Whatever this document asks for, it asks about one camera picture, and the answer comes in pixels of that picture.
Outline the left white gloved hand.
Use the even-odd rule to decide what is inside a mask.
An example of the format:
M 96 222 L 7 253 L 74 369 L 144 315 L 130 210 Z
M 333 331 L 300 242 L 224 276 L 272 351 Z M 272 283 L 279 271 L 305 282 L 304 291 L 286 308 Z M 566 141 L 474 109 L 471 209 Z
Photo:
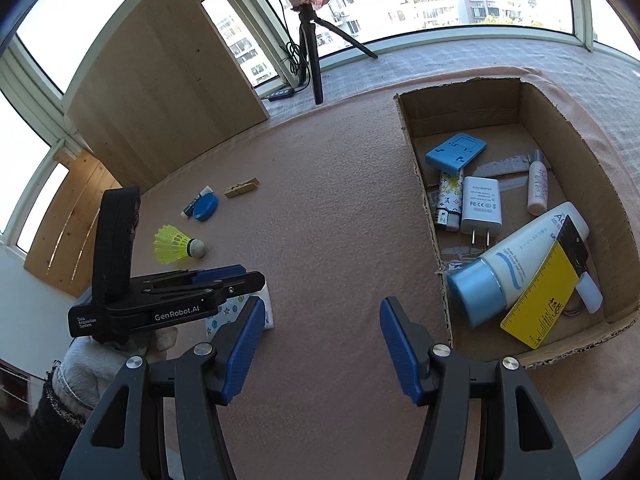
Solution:
M 124 344 L 101 344 L 90 336 L 77 337 L 64 358 L 53 364 L 47 399 L 56 414 L 81 429 L 130 358 L 162 360 L 177 338 L 178 328 L 174 326 L 131 336 Z

